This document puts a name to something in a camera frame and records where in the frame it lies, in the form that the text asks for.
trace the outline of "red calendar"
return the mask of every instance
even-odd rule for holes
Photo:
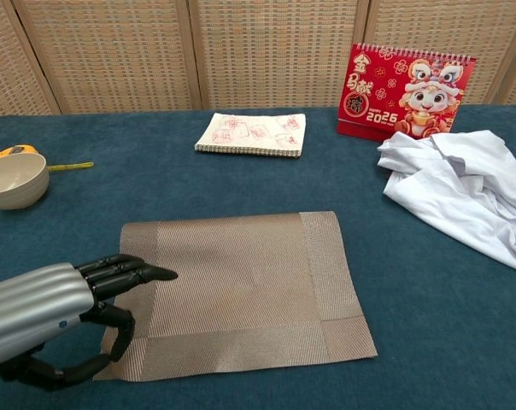
[[[416,139],[449,132],[475,63],[471,56],[354,44],[337,131],[380,142],[396,131]]]

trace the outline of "robotic hand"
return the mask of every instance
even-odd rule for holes
[[[0,283],[0,377],[45,390],[66,388],[118,361],[132,340],[131,312],[103,301],[152,280],[173,280],[176,272],[130,255],[113,255],[80,266],[61,263]],[[78,366],[55,369],[32,355],[44,343],[81,322],[116,327],[109,354]]]

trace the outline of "white shirt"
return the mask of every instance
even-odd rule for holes
[[[378,147],[384,194],[439,231],[516,269],[516,160],[490,131],[396,132]]]

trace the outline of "red drawing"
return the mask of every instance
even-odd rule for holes
[[[249,136],[249,128],[245,122],[238,122],[233,129],[233,137],[245,138]]]
[[[300,129],[300,124],[298,124],[298,121],[296,120],[296,117],[294,115],[277,118],[277,122],[287,131],[294,131]]]
[[[267,131],[266,126],[263,124],[256,124],[250,126],[250,133],[256,140],[261,140],[263,138],[269,137],[269,132]]]
[[[291,144],[297,144],[297,141],[292,137],[292,134],[277,134],[275,136],[275,141],[281,148],[289,148]]]
[[[220,128],[213,133],[213,143],[228,144],[232,141],[232,133],[230,130]]]
[[[235,128],[237,126],[237,117],[235,115],[231,115],[227,118],[226,121],[224,121],[224,124],[226,126],[229,126],[230,128]]]

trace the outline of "cartoon lion dance character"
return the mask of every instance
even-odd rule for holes
[[[427,138],[437,132],[448,132],[450,125],[443,119],[458,107],[456,97],[461,91],[456,82],[463,75],[463,67],[457,62],[432,65],[423,59],[414,61],[409,69],[410,82],[399,105],[407,110],[404,120],[395,123],[395,130]]]

